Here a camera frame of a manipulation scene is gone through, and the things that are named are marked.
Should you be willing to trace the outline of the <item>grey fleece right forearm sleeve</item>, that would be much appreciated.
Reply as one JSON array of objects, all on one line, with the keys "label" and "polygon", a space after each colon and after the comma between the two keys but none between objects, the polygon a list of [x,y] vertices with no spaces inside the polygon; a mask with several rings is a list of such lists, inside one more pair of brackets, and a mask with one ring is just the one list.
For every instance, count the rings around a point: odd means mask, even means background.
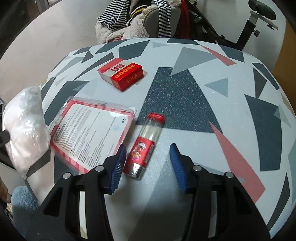
[{"label": "grey fleece right forearm sleeve", "polygon": [[26,186],[18,186],[13,190],[11,205],[14,226],[25,237],[39,208],[38,201]]}]

